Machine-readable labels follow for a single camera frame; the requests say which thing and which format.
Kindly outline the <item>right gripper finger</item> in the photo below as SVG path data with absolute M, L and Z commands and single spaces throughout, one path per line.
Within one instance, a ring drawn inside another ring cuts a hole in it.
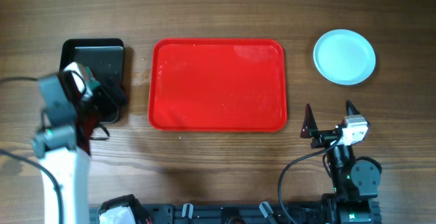
M 301 138 L 318 138 L 319 130 L 315 122 L 311 106 L 307 104 L 305 106 L 305 119 L 302 124 L 300 132 Z
M 345 117 L 345 124 L 347 127 L 370 126 L 369 121 L 363 117 L 363 115 L 361 115 L 361 113 L 356 109 L 350 100 L 346 101 L 345 109 L 347 113 L 347 116 Z

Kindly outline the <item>green scouring sponge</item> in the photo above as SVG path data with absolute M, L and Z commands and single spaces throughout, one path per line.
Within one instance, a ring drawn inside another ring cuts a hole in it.
M 86 81 L 87 89 L 90 92 L 93 92 L 97 87 L 101 86 L 101 83 L 95 78 L 89 67 L 85 67 L 84 70 L 86 73 L 84 79 Z

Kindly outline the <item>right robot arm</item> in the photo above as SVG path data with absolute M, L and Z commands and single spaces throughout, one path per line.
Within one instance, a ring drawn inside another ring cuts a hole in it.
M 364 141 L 369 121 L 352 102 L 346 116 L 331 130 L 319 130 L 311 106 L 306 105 L 300 136 L 311 138 L 311 148 L 324 148 L 333 193 L 323 194 L 312 223 L 381 223 L 381 209 L 374 199 L 381 181 L 381 164 L 370 157 L 356 157 L 352 146 Z

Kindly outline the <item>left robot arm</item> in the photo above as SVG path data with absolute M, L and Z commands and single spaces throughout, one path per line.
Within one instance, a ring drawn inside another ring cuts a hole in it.
M 127 105 L 125 89 L 100 82 L 85 98 L 73 75 L 55 74 L 38 81 L 46 107 L 32 144 L 42 167 L 45 223 L 89 223 L 90 141 L 102 119 Z

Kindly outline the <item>light blue plate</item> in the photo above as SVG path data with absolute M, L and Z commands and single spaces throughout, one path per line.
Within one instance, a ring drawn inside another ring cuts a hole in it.
M 351 86 L 371 76 L 376 66 L 376 55 L 369 41 L 359 33 L 335 29 L 316 41 L 313 62 L 325 79 Z

